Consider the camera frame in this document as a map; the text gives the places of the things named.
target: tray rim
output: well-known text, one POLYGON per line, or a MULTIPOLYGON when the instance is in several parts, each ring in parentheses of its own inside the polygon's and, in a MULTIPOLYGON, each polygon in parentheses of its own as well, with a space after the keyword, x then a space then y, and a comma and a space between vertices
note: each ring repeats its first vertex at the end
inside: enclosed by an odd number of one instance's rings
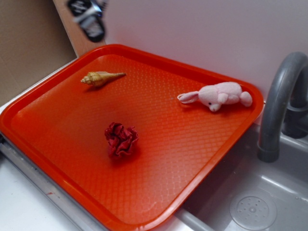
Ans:
MULTIPOLYGON (((193 192, 193 190, 201 183, 201 181, 206 177, 206 175, 209 173, 209 171, 215 167, 215 165, 219 162, 219 160, 227 153, 227 151, 236 143, 237 140, 241 137, 241 135, 244 134, 244 132, 250 127, 250 125, 253 124, 254 120, 259 116, 263 109, 263 96, 261 95, 260 91, 253 86, 250 83, 234 79, 231 77, 227 77, 215 72, 211 72, 208 70, 204 70, 198 67, 194 67, 188 64, 183 64, 174 60, 170 60, 161 56, 157 56, 151 53, 147 53, 144 51, 140 51, 134 48, 126 47, 119 44, 111 44, 111 45, 105 45, 102 47, 95 48, 94 50, 82 55, 80 58, 73 61, 71 64, 60 70, 59 72, 55 73, 50 78, 46 79, 45 81, 41 82, 37 86, 35 86, 33 89, 31 89, 29 92, 22 95, 20 98, 13 101, 11 104, 9 104, 3 112, 0 114, 0 130, 1 132, 8 137, 8 139, 14 143, 22 152, 25 153, 31 152, 32 155, 37 156, 34 158, 34 160, 31 158, 31 160, 38 165, 40 168, 43 165, 44 169, 43 171, 46 173, 54 172, 55 166, 51 166, 50 162, 43 158, 43 156, 38 156, 36 153, 36 150, 31 147, 30 144, 27 144, 25 140, 22 139, 22 137, 17 136, 14 134, 13 131, 10 130, 10 127, 8 124, 10 124, 11 118, 24 106, 28 105, 29 102, 34 101, 39 96, 44 94, 45 92, 49 91, 53 87, 55 87, 57 84, 62 82, 64 79, 60 78, 63 73, 65 73, 68 77, 70 77, 70 74, 74 73, 76 70, 80 69, 83 65, 88 64, 89 62, 95 60, 98 57, 101 57, 103 55, 107 54, 117 54, 124 56, 126 58, 134 59, 138 57, 142 57, 142 62, 138 61, 139 63, 145 63, 149 64, 149 62, 154 62, 155 64, 152 64, 152 66, 157 67, 159 65, 159 69, 172 72, 173 74, 178 75, 185 75, 187 76, 189 73, 189 76, 193 76, 190 79, 193 79, 195 81, 202 82, 202 77, 204 75, 209 75, 212 77, 215 77, 216 79, 219 79, 219 81, 209 81, 207 79, 207 83, 210 82, 210 84, 216 84, 223 81, 235 81, 239 83, 243 90, 248 90, 254 98, 253 106, 255 107, 253 112, 246 118, 246 120, 237 128, 237 130, 231 135, 232 141, 230 141, 230 138, 227 140, 227 145, 224 144, 223 147, 221 147, 216 154, 208 161, 208 163, 203 166, 203 168, 199 171, 199 173, 191 180, 191 182, 183 189, 183 191, 179 194, 182 195, 181 197, 178 195, 175 200, 169 205, 168 208, 166 208, 160 216, 157 218, 150 220, 149 222, 145 222, 142 224, 122 224, 119 226, 119 221, 114 215, 110 214, 110 212, 104 208, 102 205, 99 205, 94 200, 91 201, 89 198, 87 198, 86 204, 90 205, 92 208, 92 212, 90 213, 102 213, 101 210, 106 210, 105 212, 109 213, 108 218, 105 216, 96 216, 94 215, 103 225, 106 225, 109 228, 120 228, 119 230, 149 230, 160 223, 164 222, 168 217, 170 217, 176 209, 185 201, 185 199, 193 192)), ((55 175, 53 175, 53 180, 59 184, 59 182, 63 182, 64 179, 69 178, 66 176, 63 172, 56 172, 55 175)), ((82 188, 78 188, 77 185, 75 185, 74 188, 66 189, 64 188, 69 195, 71 193, 74 194, 74 199, 77 200, 79 203, 82 204, 84 202, 84 195, 78 193, 77 191, 82 190, 82 188)))

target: faucet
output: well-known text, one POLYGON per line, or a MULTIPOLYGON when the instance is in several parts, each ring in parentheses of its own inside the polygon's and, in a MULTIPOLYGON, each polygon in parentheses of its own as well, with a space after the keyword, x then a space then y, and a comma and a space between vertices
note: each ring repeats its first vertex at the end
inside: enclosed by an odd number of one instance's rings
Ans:
POLYGON ((281 132, 298 139, 308 134, 308 57, 289 54, 281 63, 265 103, 258 140, 258 158, 274 162, 279 157, 281 132))

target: gray sink basin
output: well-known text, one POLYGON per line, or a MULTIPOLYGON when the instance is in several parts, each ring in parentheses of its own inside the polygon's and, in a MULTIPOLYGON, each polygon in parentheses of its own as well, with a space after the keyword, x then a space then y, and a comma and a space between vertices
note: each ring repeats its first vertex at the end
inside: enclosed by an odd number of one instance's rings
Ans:
POLYGON ((279 159, 264 163, 257 130, 244 134, 182 206, 205 223, 200 230, 308 230, 308 145, 282 135, 279 159))

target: stuffed pig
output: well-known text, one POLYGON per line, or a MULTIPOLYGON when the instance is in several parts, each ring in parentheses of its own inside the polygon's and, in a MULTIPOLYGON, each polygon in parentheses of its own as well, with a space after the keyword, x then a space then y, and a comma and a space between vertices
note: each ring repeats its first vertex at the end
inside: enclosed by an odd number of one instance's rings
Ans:
POLYGON ((182 103, 192 103, 199 99, 212 112, 218 111, 222 104, 241 102, 246 107, 252 104, 251 95, 247 91, 242 92, 241 86, 234 82, 205 86, 199 91, 181 94, 178 99, 182 103))

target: conch shell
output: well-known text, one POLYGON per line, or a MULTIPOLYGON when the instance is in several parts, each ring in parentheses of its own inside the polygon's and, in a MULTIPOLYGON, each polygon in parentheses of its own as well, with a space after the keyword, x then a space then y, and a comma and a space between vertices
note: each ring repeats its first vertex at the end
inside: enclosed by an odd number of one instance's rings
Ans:
POLYGON ((88 75, 84 76, 84 78, 80 82, 86 83, 88 85, 93 85, 95 87, 101 87, 105 83, 123 77, 125 75, 126 73, 111 74, 105 71, 89 72, 88 75))

